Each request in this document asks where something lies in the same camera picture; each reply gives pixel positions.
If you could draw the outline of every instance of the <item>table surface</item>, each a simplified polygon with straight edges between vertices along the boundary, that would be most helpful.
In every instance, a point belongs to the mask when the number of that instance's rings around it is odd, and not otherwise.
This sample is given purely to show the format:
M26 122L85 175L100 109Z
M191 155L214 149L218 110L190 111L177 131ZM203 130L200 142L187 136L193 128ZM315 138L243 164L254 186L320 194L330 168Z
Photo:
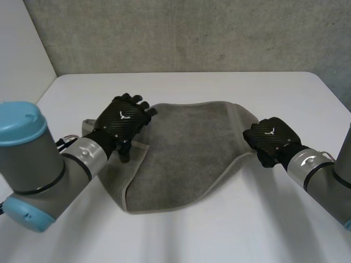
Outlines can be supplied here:
M59 77L38 106L55 139L79 134L116 95L150 105L224 100L258 119L277 116L305 145L338 155L351 114L307 72L129 73ZM1 177L0 197L11 190ZM351 233L281 165L247 163L224 186L185 209L129 215L95 178L45 233L0 218L0 262L350 262Z

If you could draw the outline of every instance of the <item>gray cylinder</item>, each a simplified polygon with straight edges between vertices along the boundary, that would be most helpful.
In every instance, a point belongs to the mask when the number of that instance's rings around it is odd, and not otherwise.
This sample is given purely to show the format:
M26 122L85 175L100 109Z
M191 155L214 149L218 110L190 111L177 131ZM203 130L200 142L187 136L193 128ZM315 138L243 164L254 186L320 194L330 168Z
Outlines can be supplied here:
M351 218L351 189L333 176L334 165L319 169L309 180L307 192L344 227Z
M339 156L336 160L334 171L344 181L351 184L351 128L349 129Z
M51 184L64 172L64 167L49 129L25 144L0 147L0 173L20 194Z
M82 166L69 158L63 159L66 163L65 173L53 187L36 195L13 193L11 197L22 200L55 219L59 218L89 183L89 177Z

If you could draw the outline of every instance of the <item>carbon fiber pattern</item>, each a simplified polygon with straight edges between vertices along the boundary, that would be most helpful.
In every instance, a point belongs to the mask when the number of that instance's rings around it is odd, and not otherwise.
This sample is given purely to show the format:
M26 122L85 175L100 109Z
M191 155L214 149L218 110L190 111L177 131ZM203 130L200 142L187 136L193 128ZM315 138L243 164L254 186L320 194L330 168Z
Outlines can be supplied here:
M137 104L142 99L139 95L131 98L129 94L115 97L96 120L94 129L108 132L120 143L130 141L151 121L151 116L157 114L155 110L145 112L149 104Z
M301 145L299 136L281 119L273 117L252 124L243 132L244 139L251 148L257 150L258 158L264 167L278 163L280 151L288 144Z

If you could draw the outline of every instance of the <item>white logo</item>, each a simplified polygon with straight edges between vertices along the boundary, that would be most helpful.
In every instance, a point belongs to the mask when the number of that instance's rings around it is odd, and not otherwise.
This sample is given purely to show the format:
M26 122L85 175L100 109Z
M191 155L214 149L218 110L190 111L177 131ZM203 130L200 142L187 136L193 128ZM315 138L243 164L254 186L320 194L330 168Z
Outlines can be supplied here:
M123 116L122 112L120 111L121 119L130 119L130 117Z
M269 133L265 133L265 134L271 134L271 135L274 135L274 128L273 128L273 130L272 130L271 132L269 132Z

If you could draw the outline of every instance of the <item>concrete wall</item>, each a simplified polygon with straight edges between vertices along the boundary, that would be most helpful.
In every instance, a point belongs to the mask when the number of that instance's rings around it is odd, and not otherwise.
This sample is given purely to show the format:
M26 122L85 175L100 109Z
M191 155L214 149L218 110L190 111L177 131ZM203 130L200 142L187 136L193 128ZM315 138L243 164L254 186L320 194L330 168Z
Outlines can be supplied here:
M351 109L350 0L25 4L58 75L309 71Z
M56 79L22 0L0 1L0 102L36 103Z

